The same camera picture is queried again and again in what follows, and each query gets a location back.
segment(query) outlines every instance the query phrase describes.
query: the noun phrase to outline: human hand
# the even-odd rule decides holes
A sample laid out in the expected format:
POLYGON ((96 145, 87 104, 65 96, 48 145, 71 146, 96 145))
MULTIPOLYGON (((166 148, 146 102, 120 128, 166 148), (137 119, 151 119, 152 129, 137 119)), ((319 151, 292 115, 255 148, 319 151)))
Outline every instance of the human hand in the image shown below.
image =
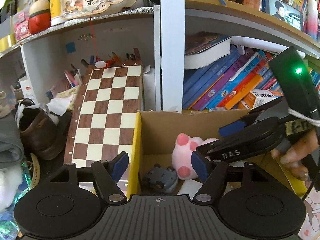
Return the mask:
MULTIPOLYGON (((299 139, 280 159, 280 162, 284 167, 289 168, 291 174, 300 180, 308 179, 308 168, 299 164, 298 161, 302 160, 312 151, 317 149, 318 139, 315 129, 306 133, 299 139)), ((280 152, 276 149, 271 151, 272 158, 276 158, 280 155, 280 152)))

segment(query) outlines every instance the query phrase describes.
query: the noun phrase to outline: blue sticky note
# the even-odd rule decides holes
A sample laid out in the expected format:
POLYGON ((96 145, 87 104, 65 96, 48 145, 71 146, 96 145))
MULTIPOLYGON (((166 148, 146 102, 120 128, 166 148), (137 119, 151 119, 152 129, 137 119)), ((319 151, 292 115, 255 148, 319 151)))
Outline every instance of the blue sticky note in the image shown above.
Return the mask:
POLYGON ((66 44, 67 54, 70 54, 72 52, 76 52, 76 45, 74 42, 68 42, 66 44))

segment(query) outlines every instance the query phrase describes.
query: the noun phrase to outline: shelf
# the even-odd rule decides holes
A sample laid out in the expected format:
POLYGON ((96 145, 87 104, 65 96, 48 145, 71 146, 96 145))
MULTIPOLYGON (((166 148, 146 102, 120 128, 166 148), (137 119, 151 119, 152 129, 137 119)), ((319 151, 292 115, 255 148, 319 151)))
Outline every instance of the shelf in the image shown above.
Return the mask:
MULTIPOLYGON (((92 20, 93 24, 100 24, 100 23, 105 23, 105 22, 110 22, 110 21, 129 20, 129 19, 137 19, 137 18, 149 18, 149 17, 153 17, 153 11, 154 11, 153 7, 140 7, 140 8, 136 8, 136 9, 121 11, 121 12, 115 13, 115 14, 108 14, 108 15, 91 17, 91 20, 92 20)), ((55 25, 55 26, 50 27, 42 32, 30 35, 30 36, 26 37, 25 39, 17 42, 12 47, 1 52, 0 58, 15 51, 20 45, 25 44, 27 42, 38 40, 40 38, 54 35, 57 33, 64 33, 64 32, 74 30, 77 28, 86 27, 89 25, 90 25, 90 18, 73 19, 73 20, 69 20, 65 23, 55 25)))
POLYGON ((219 0, 185 0, 185 3, 186 17, 215 20, 217 33, 294 46, 308 55, 320 57, 320 43, 269 14, 231 1, 225 1, 226 5, 219 0))

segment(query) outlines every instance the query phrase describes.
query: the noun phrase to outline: round black disc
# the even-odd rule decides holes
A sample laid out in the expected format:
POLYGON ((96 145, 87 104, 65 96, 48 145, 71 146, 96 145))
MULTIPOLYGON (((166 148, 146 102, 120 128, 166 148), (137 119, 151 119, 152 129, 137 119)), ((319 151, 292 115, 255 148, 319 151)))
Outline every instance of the round black disc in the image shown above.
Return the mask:
POLYGON ((281 239, 297 233, 306 217, 299 197, 269 182, 228 192, 218 211, 232 230, 258 239, 281 239))
POLYGON ((14 209, 22 233, 45 239, 77 235, 100 214, 98 197, 68 182, 40 184, 23 196, 14 209))

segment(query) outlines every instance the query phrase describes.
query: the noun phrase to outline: chessboard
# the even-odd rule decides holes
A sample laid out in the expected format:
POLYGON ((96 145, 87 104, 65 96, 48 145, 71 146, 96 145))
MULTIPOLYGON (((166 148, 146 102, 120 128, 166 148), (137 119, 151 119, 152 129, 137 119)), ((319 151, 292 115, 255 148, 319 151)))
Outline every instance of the chessboard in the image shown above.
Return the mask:
POLYGON ((90 167, 125 151, 129 167, 118 186, 126 194, 136 112, 141 106, 142 64, 123 63, 107 69, 87 67, 74 105, 64 163, 90 167))

